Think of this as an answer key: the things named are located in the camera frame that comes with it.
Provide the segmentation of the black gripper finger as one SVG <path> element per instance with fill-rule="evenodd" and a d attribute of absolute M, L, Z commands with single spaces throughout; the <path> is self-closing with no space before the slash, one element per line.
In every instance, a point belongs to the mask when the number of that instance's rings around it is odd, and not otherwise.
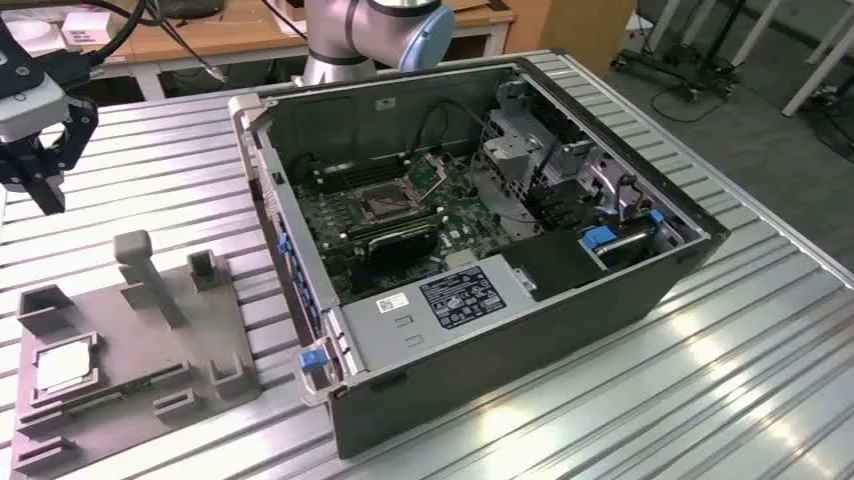
<path fill-rule="evenodd" d="M 62 121 L 60 137 L 48 147 L 39 139 L 32 141 L 38 165 L 32 170 L 30 195 L 46 215 L 66 212 L 60 180 L 64 173 L 76 167 L 99 125 L 98 106 L 88 98 L 68 97 L 66 101 L 68 114 Z"/>
<path fill-rule="evenodd" d="M 2 144 L 2 184 L 10 192 L 31 192 L 32 180 L 24 165 L 31 155 L 31 142 Z"/>

